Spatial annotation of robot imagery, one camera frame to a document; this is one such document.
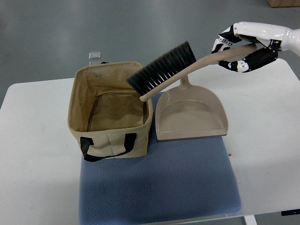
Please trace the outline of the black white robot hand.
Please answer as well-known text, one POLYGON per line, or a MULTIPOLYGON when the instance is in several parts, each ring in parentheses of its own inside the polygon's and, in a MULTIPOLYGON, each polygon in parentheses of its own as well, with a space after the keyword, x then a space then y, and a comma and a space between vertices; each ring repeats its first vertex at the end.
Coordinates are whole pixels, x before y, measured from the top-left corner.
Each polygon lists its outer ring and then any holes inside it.
POLYGON ((222 52, 235 43, 246 40, 250 43, 262 44, 263 48, 254 51, 239 61, 220 61, 218 64, 235 72, 251 72, 274 62, 279 51, 292 51, 300 54, 300 30, 288 27, 256 23, 239 22, 231 25, 216 38, 212 53, 222 52))

